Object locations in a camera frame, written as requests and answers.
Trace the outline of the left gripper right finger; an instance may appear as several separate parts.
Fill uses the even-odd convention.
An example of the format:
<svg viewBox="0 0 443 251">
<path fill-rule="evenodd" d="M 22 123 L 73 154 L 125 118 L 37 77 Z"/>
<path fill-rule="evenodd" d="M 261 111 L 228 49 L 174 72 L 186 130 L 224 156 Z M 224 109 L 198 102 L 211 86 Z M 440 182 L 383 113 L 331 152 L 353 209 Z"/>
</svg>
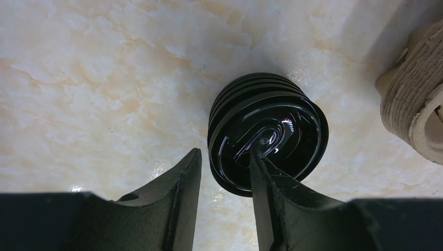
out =
<svg viewBox="0 0 443 251">
<path fill-rule="evenodd" d="M 442 199 L 339 201 L 254 149 L 250 175 L 260 250 L 442 250 Z"/>
</svg>

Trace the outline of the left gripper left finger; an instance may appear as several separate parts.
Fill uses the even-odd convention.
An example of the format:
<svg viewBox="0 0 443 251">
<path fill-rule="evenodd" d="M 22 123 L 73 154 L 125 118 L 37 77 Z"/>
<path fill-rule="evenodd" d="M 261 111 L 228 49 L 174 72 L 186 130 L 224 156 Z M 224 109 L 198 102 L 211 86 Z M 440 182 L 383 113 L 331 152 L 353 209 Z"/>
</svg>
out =
<svg viewBox="0 0 443 251">
<path fill-rule="evenodd" d="M 119 200 L 92 192 L 1 194 L 1 250 L 192 250 L 200 149 Z"/>
</svg>

